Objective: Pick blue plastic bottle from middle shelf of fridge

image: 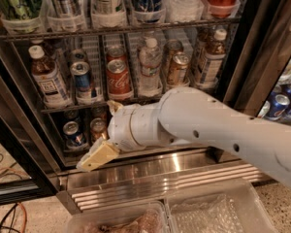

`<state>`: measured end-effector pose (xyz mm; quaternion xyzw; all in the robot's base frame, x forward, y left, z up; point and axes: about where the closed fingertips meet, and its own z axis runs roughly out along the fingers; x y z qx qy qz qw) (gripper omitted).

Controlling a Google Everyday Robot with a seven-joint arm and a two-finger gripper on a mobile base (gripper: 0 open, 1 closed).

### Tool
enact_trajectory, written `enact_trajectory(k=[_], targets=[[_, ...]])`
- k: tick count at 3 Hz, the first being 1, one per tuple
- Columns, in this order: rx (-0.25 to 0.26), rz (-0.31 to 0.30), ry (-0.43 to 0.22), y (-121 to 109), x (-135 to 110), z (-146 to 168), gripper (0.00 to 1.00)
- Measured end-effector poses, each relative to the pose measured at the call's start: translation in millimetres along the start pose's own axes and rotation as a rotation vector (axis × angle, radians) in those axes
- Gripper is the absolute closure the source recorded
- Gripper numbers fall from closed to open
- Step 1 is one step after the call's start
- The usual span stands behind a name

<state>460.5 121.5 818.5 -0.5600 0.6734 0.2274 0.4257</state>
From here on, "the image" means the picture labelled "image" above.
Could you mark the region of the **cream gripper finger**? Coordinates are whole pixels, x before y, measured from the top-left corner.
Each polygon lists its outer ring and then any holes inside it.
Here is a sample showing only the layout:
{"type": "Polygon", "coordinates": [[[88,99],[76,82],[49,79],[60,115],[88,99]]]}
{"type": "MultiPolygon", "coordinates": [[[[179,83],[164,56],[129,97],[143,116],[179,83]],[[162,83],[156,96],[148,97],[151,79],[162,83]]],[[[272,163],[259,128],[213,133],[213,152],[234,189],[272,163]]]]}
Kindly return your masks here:
{"type": "Polygon", "coordinates": [[[93,146],[89,149],[76,168],[82,172],[91,172],[100,166],[116,159],[119,156],[120,150],[109,140],[100,137],[93,146]]]}
{"type": "Polygon", "coordinates": [[[109,106],[109,111],[112,115],[120,114],[124,108],[121,103],[114,100],[109,100],[107,105],[109,106]]]}

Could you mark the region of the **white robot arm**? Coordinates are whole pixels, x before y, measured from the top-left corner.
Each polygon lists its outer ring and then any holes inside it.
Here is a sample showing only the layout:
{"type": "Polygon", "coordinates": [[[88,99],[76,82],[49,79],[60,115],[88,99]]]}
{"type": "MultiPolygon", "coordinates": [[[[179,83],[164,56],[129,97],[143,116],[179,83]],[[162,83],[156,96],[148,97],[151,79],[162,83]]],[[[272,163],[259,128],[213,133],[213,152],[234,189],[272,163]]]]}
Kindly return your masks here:
{"type": "Polygon", "coordinates": [[[90,172],[121,151],[202,144],[225,150],[291,188],[291,126],[237,112],[205,92],[177,87],[159,102],[108,103],[109,138],[101,138],[77,168],[90,172]]]}

